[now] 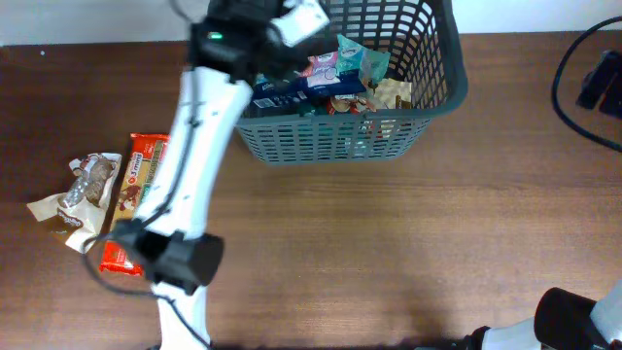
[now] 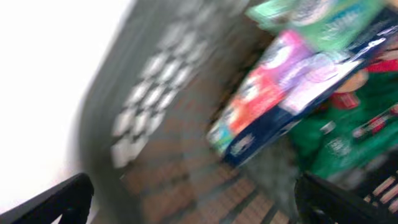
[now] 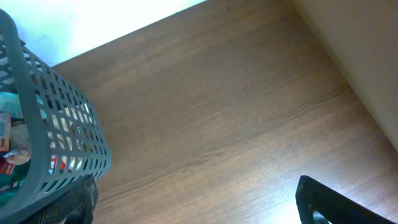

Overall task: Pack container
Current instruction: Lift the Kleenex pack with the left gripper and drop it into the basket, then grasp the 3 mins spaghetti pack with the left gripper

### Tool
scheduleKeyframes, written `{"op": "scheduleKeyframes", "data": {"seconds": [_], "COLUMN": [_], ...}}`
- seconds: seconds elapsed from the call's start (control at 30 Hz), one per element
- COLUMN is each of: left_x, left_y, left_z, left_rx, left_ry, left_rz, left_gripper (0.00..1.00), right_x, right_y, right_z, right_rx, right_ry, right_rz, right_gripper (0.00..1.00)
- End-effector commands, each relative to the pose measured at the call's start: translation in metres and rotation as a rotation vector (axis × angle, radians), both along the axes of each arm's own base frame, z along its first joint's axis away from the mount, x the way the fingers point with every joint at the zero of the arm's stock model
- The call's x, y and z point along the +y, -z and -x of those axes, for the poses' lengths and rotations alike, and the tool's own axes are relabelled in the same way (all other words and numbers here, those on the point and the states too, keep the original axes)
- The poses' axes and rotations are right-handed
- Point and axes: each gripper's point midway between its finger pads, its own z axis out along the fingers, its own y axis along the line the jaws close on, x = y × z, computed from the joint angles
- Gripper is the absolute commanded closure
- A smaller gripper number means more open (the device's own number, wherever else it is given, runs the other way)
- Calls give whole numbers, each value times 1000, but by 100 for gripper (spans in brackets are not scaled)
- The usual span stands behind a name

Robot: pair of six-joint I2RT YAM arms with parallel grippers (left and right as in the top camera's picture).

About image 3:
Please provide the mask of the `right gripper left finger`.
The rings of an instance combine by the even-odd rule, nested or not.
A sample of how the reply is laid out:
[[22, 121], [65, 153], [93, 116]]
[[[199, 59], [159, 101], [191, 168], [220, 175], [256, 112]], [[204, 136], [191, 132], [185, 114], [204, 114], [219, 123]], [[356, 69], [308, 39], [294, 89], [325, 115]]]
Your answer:
[[92, 174], [40, 199], [21, 211], [21, 223], [92, 224], [98, 189]]

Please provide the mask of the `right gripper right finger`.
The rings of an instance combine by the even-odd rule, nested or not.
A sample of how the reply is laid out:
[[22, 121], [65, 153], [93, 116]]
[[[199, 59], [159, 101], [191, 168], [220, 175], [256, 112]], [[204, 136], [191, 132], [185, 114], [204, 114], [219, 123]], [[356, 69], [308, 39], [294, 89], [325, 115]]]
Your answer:
[[394, 224], [307, 175], [300, 176], [295, 199], [302, 223]]

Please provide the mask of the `green Nescafe coffee bag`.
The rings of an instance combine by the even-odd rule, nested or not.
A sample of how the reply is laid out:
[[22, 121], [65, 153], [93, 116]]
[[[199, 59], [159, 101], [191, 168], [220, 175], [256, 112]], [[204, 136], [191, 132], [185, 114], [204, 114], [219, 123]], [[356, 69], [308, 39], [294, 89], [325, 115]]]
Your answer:
[[1, 206], [5, 206], [24, 185], [25, 177], [30, 168], [30, 161], [22, 165], [9, 163], [1, 158]]

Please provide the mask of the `Kleenex tissue multipack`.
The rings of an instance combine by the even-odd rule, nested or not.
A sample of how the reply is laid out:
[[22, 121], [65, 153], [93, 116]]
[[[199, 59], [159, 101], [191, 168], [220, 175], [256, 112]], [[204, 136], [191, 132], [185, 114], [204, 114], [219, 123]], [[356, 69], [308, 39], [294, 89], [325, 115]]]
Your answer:
[[8, 113], [1, 113], [0, 118], [1, 152], [8, 152], [11, 137], [11, 116]]

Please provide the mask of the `light blue tissue packet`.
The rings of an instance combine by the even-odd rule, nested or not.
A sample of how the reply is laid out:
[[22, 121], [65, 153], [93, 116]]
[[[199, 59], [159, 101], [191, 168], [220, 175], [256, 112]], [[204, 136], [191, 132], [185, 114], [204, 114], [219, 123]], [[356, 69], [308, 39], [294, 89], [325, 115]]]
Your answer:
[[8, 113], [14, 119], [22, 120], [24, 116], [22, 114], [21, 103], [19, 95], [10, 92], [1, 92], [1, 112]]

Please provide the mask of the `beige cookie bag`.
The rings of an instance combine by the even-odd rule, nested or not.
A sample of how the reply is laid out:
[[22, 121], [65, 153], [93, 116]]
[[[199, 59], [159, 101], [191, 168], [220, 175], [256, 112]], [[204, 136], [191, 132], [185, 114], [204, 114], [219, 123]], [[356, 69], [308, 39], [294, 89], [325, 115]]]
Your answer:
[[11, 124], [9, 151], [4, 158], [10, 164], [19, 166], [30, 161], [32, 157], [32, 145], [25, 121], [17, 121]]

